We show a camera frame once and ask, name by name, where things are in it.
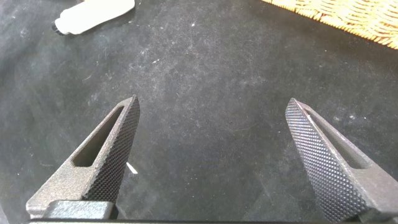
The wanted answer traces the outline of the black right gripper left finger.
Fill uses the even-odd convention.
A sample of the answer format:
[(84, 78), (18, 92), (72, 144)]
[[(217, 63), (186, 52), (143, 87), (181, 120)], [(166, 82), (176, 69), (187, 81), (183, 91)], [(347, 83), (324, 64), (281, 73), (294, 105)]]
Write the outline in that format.
[(119, 102), (70, 157), (27, 201), (32, 218), (42, 218), (56, 200), (115, 202), (140, 117), (137, 96)]

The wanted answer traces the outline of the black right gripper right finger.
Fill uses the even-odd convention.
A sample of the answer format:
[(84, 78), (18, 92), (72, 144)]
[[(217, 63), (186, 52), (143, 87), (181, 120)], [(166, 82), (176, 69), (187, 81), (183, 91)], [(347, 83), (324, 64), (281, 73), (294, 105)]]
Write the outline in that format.
[(325, 218), (397, 222), (397, 181), (308, 105), (291, 98), (285, 119)]

